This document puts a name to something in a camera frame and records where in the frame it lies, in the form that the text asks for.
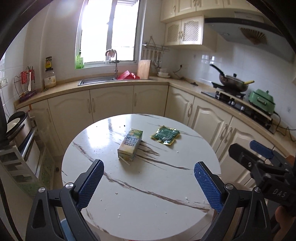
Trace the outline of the person's right hand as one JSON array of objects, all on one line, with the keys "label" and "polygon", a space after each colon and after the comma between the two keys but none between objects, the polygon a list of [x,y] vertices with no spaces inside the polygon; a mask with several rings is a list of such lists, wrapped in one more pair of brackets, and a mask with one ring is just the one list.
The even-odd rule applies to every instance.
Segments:
[{"label": "person's right hand", "polygon": [[295,217],[289,215],[282,206],[279,206],[275,211],[275,219],[280,225],[280,229],[274,236],[273,240],[282,240],[294,223]]}]

